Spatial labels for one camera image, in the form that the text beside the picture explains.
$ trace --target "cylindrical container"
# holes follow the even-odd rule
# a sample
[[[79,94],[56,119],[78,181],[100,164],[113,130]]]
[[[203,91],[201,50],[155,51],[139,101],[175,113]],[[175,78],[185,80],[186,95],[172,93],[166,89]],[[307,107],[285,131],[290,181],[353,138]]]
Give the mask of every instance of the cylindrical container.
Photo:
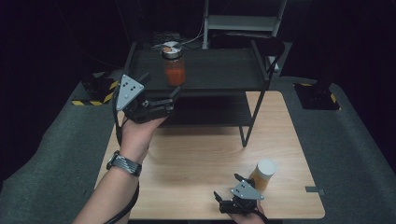
[[[260,160],[249,179],[254,179],[255,189],[263,191],[267,188],[271,176],[276,172],[276,165],[272,160]]]
[[[181,45],[176,41],[163,44],[161,48],[163,56],[163,68],[166,74],[166,81],[170,86],[179,86],[186,80],[183,52]]]

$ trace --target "table top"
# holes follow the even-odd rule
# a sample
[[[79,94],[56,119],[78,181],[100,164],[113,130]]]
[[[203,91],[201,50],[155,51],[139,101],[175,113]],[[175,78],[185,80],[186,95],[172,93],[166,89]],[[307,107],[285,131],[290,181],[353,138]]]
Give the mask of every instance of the table top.
[[[183,51],[186,80],[182,92],[188,91],[260,91],[269,80],[264,77],[253,49],[190,49]],[[147,91],[170,91],[158,50],[137,50],[128,75],[136,80],[150,73]]]
[[[253,108],[258,93],[247,92],[247,98]],[[263,192],[268,218],[324,217],[318,193],[305,190],[315,182],[280,92],[265,93],[248,145],[242,147],[240,141],[237,127],[157,130],[143,163],[131,218],[230,219],[219,212],[213,191],[223,200],[231,199],[230,190],[238,184],[233,174],[248,177],[260,159],[272,159],[277,167]],[[118,148],[113,130],[98,181]]]

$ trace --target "dark background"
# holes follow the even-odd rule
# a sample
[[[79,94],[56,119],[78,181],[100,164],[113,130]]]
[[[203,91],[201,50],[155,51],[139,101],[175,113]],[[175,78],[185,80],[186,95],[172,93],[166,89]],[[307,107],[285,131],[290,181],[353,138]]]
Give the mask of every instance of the dark background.
[[[345,55],[334,83],[345,91],[394,167],[393,4],[289,0],[278,36],[293,42],[282,76],[321,79],[327,55]],[[142,49],[154,32],[196,37],[203,7],[203,0],[1,1],[0,179],[35,154],[84,74],[122,68],[130,44],[137,41]],[[276,7],[272,0],[211,1],[213,14],[276,14]],[[172,10],[179,13],[167,13]]]

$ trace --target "wristwatch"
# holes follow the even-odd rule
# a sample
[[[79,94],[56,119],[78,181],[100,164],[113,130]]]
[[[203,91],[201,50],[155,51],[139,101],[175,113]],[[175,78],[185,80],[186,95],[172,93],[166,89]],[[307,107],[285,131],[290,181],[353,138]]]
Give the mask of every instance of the wristwatch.
[[[121,156],[118,150],[115,151],[113,156],[110,158],[110,160],[108,160],[106,166],[107,170],[109,170],[112,166],[117,166],[134,176],[140,176],[140,173],[142,172],[141,164],[134,161],[130,161],[125,157]]]

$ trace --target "forearm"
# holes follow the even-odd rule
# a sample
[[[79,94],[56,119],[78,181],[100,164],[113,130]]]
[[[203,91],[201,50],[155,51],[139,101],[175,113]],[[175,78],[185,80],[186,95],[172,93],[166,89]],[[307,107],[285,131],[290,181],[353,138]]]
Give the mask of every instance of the forearm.
[[[132,200],[137,183],[136,176],[113,166],[104,175],[74,223],[105,223]]]

